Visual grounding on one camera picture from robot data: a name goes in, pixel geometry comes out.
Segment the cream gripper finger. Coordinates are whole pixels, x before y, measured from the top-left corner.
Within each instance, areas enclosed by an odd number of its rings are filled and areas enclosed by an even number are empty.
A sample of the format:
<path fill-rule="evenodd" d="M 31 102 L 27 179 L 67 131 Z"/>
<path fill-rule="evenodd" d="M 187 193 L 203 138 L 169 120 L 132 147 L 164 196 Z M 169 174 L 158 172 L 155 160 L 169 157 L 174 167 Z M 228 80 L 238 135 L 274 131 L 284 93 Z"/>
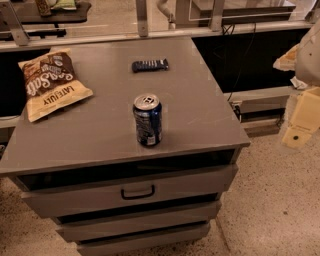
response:
<path fill-rule="evenodd" d="M 320 128 L 320 88 L 313 87 L 295 97 L 296 103 L 289 116 L 282 143 L 293 149 L 300 148 Z"/>

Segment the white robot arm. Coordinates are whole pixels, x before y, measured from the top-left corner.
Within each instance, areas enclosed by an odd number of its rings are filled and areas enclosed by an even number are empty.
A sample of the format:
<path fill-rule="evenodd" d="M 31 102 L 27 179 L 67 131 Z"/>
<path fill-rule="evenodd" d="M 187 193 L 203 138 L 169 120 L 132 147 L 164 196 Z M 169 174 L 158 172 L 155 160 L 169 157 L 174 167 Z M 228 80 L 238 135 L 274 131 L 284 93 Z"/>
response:
<path fill-rule="evenodd" d="M 273 67 L 294 71 L 297 81 L 308 86 L 295 97 L 295 107 L 288 108 L 288 126 L 281 139 L 283 145 L 297 149 L 320 128 L 320 20 Z"/>

